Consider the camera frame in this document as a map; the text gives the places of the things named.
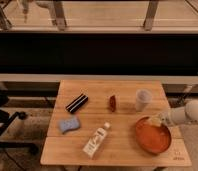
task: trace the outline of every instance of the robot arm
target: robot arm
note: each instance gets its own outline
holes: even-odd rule
[[[175,126],[191,122],[198,123],[198,100],[192,100],[183,107],[166,110],[159,115],[166,126]]]

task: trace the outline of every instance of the white paper cup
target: white paper cup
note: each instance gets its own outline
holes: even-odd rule
[[[152,101],[152,94],[146,89],[139,89],[136,91],[135,109],[138,112],[143,109]]]

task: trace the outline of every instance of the lotion bottle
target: lotion bottle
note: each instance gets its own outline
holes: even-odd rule
[[[106,122],[103,127],[98,128],[93,136],[89,139],[87,144],[84,146],[83,151],[92,158],[99,146],[107,136],[107,130],[110,128],[110,124]]]

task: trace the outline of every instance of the orange plate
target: orange plate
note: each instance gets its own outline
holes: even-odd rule
[[[144,150],[153,154],[162,153],[171,144],[170,131],[164,125],[160,127],[149,125],[148,118],[144,117],[135,124],[136,140]]]

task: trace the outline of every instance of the wooden table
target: wooden table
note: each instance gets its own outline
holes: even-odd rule
[[[153,94],[153,101],[143,112],[134,108],[135,92],[145,88]],[[61,119],[70,118],[65,106],[84,93],[89,97],[76,116],[81,128],[63,135],[59,129]],[[117,110],[108,108],[109,97],[115,95]],[[154,115],[169,108],[164,90],[157,81],[61,81],[55,108],[50,120],[41,163],[45,165],[93,166],[191,166],[182,135],[178,127],[171,127],[172,144],[160,155],[142,150],[136,143],[133,125],[144,116]],[[109,134],[93,159],[82,148],[95,130],[105,122],[111,124]]]

